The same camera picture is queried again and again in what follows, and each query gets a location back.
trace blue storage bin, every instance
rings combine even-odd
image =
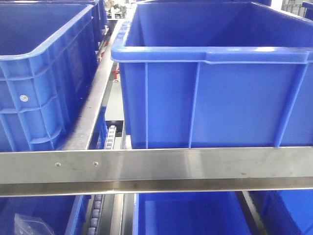
[[[1,197],[0,235],[14,234],[14,216],[39,217],[55,235],[81,235],[90,196]]]
[[[255,2],[138,3],[112,47],[133,148],[313,145],[312,35]]]
[[[313,20],[313,1],[304,1],[302,6],[307,9],[305,18]]]
[[[33,1],[33,0],[0,0],[0,4],[90,4],[93,5],[91,10],[92,14],[92,27],[93,27],[93,36],[94,36],[94,43],[95,49],[98,50],[99,42],[102,41],[102,29],[104,29],[104,25],[106,22],[106,12],[104,11],[103,7],[101,7],[101,2],[103,0],[40,0],[40,1]]]
[[[313,190],[267,191],[258,211],[269,235],[313,235]]]
[[[0,151],[62,148],[97,67],[91,8],[0,4]]]
[[[143,193],[133,235],[250,235],[234,192]]]

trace metal rack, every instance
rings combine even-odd
[[[312,147],[125,149],[129,137],[120,126],[123,120],[112,118],[120,149],[87,150],[112,88],[111,46],[121,24],[65,149],[0,153],[0,196],[105,194],[95,234],[121,235],[132,229],[136,192],[313,188]]]

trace metal rail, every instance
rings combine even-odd
[[[93,79],[90,94],[82,108],[74,131],[68,139],[64,150],[88,149],[89,147],[113,66],[113,61],[111,60],[111,46],[122,23],[123,21],[118,21],[116,23],[115,30],[109,40],[106,52]]]
[[[313,147],[0,153],[0,195],[313,188]]]

